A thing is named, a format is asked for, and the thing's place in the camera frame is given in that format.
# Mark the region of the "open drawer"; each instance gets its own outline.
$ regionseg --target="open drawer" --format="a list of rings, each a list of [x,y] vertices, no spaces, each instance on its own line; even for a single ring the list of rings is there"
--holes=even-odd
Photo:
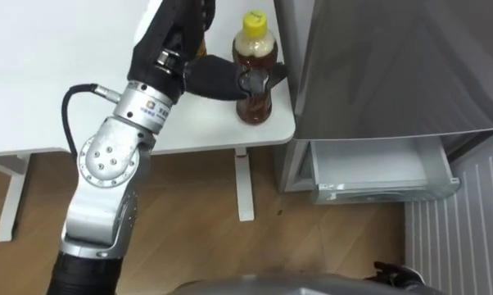
[[[459,188],[438,137],[316,141],[309,153],[315,204],[433,200]]]

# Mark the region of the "yellow bottle cap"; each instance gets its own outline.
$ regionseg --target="yellow bottle cap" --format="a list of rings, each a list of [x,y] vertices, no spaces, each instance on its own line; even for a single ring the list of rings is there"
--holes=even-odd
[[[267,31],[267,17],[262,11],[249,11],[243,17],[243,32],[250,38],[265,36]]]

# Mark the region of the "wooden floor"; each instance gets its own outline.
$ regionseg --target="wooden floor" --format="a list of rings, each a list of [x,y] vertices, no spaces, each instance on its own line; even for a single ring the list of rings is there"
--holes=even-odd
[[[16,238],[0,243],[0,294],[42,294],[77,176],[64,153],[36,155]],[[312,206],[278,193],[271,149],[251,149],[256,220],[237,221],[233,152],[153,157],[119,295],[252,273],[373,273],[403,256],[402,205]],[[8,178],[0,174],[0,210]]]

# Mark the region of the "plastic bottle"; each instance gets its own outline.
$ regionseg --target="plastic bottle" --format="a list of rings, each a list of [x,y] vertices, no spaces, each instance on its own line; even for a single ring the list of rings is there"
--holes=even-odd
[[[233,40],[235,62],[255,69],[269,69],[278,60],[278,44],[268,29],[267,16],[262,11],[249,11],[243,17],[242,30]],[[238,101],[237,114],[246,123],[257,125],[265,122],[272,112],[270,91]]]

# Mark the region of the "white table top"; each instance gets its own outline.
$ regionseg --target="white table top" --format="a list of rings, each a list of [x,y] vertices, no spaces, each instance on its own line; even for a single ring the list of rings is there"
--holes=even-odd
[[[0,2],[0,156],[68,150],[61,100],[74,84],[98,83],[122,92],[134,32],[148,0],[11,0]],[[279,33],[268,0],[217,0],[208,52],[231,60],[242,14],[261,9]],[[154,154],[285,143],[295,130],[287,81],[273,90],[271,117],[242,123],[234,102],[184,94],[157,137]],[[72,98],[70,127],[78,146],[95,134],[114,105],[93,94]]]

